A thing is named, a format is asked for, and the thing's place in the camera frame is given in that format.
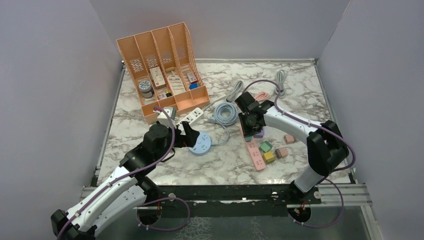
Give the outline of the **green usb charger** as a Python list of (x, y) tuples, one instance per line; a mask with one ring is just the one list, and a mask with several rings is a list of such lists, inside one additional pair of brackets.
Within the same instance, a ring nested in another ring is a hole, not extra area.
[(272, 150), (273, 146), (271, 143), (269, 143), (268, 141), (264, 141), (260, 146), (259, 149), (263, 152), (263, 153), (267, 153), (270, 152)]

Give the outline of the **yellow usb charger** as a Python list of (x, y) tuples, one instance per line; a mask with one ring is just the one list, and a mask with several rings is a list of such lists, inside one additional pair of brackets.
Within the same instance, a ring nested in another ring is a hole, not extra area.
[(263, 153), (262, 157), (267, 165), (273, 163), (276, 160), (275, 155), (271, 151)]

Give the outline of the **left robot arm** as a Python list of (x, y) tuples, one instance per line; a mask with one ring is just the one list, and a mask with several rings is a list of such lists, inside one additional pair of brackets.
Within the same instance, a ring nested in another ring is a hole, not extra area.
[(162, 201), (158, 186), (148, 174), (174, 148), (194, 147), (200, 132), (182, 123), (183, 130), (160, 123), (152, 125), (143, 141), (124, 155), (118, 167), (86, 198), (50, 217), (58, 240), (94, 240), (120, 215), (137, 206)]

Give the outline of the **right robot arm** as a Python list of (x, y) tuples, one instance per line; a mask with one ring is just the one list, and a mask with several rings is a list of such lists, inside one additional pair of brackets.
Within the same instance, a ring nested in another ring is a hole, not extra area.
[(296, 137), (307, 147), (308, 165), (289, 185), (289, 199), (300, 204), (309, 196), (311, 189), (336, 170), (348, 156), (349, 149), (342, 141), (337, 124), (331, 120), (324, 123), (308, 120), (280, 108), (276, 103), (254, 99), (249, 92), (236, 100), (238, 114), (245, 137), (260, 133), (265, 126)]

